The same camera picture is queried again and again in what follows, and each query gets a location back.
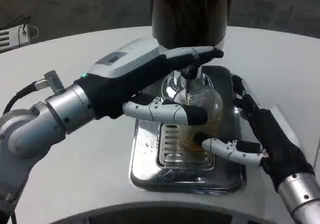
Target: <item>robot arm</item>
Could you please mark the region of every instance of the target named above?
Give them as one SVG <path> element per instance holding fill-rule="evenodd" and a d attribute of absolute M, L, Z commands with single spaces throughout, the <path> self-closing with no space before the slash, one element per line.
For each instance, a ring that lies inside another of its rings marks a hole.
<path fill-rule="evenodd" d="M 281 196 L 296 223 L 320 223 L 320 186 L 312 166 L 302 153 L 299 141 L 278 107 L 262 109 L 256 97 L 239 76 L 232 78 L 235 92 L 241 96 L 235 104 L 267 151 L 261 166 Z"/>
<path fill-rule="evenodd" d="M 261 108 L 242 78 L 234 75 L 232 82 L 234 92 L 240 96 L 234 104 L 260 143 L 212 138 L 204 133 L 198 133 L 195 142 L 230 161 L 262 166 L 296 223 L 320 223 L 320 186 L 295 133 L 277 106 L 271 110 Z"/>
<path fill-rule="evenodd" d="M 203 108 L 156 97 L 146 101 L 139 92 L 173 70 L 192 71 L 222 56 L 213 47 L 178 48 L 160 55 L 156 39 L 138 39 L 99 60 L 66 89 L 53 72 L 32 83 L 33 90 L 51 86 L 55 94 L 29 110 L 13 110 L 0 118 L 0 223 L 14 213 L 32 167 L 51 146 L 93 119 L 125 114 L 168 124 L 205 124 Z"/>

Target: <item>metal drip tray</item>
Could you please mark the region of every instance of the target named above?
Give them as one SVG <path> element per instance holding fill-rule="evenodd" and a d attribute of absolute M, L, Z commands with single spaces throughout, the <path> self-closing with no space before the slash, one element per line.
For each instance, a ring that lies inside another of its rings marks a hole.
<path fill-rule="evenodd" d="M 214 167 L 214 155 L 208 151 L 186 152 L 180 145 L 177 126 L 162 125 L 157 161 L 161 168 L 209 170 Z"/>
<path fill-rule="evenodd" d="M 220 66 L 205 66 L 223 101 L 218 137 L 239 139 L 240 126 L 234 110 L 231 74 Z M 143 92 L 161 96 L 162 81 Z M 175 126 L 136 121 L 129 176 L 141 190 L 232 193 L 245 184 L 245 168 L 209 152 L 186 152 L 180 146 Z"/>

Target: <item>glass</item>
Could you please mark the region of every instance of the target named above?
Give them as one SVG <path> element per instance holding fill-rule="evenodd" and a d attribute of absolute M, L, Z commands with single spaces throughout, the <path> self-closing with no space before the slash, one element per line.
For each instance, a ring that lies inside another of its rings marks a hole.
<path fill-rule="evenodd" d="M 167 49 L 216 46 L 225 36 L 231 0 L 150 0 L 152 31 Z"/>
<path fill-rule="evenodd" d="M 209 136 L 217 136 L 223 111 L 223 102 L 220 94 L 211 86 L 193 83 L 188 93 L 186 89 L 181 89 L 176 93 L 173 100 L 179 104 L 203 107 L 207 110 L 208 121 L 205 125 L 177 126 L 180 143 L 186 151 L 203 151 L 202 146 L 194 143 L 193 138 L 198 131 Z"/>

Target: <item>white table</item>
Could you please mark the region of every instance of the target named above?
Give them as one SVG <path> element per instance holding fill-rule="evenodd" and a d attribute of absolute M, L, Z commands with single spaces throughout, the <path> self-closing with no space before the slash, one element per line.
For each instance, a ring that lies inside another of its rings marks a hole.
<path fill-rule="evenodd" d="M 55 69 L 64 85 L 71 85 L 95 61 L 143 36 L 151 36 L 150 27 L 70 36 L 1 54 L 0 110 L 19 89 L 47 71 Z M 319 50 L 318 39 L 229 27 L 225 57 L 212 62 L 243 77 L 266 107 L 282 107 L 310 162 L 319 138 Z M 29 108 L 49 95 L 49 89 L 39 91 L 14 107 Z M 128 117 L 104 118 L 54 146 L 30 174 L 16 210 L 19 224 L 49 223 L 96 208 L 139 201 L 204 204 L 253 218 L 292 223 L 269 177 L 259 169 L 248 169 L 246 188 L 226 196 L 141 192 L 133 188 L 127 174 L 134 122 Z M 248 129 L 244 132 L 245 139 L 252 138 Z"/>

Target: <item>floor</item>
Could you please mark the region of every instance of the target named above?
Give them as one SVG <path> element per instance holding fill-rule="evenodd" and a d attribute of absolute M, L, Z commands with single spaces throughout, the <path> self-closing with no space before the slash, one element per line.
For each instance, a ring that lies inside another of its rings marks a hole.
<path fill-rule="evenodd" d="M 31 15 L 30 23 L 39 28 L 32 43 L 151 25 L 149 0 L 0 0 L 0 26 L 20 14 Z M 232 0 L 229 25 L 320 38 L 320 0 Z"/>

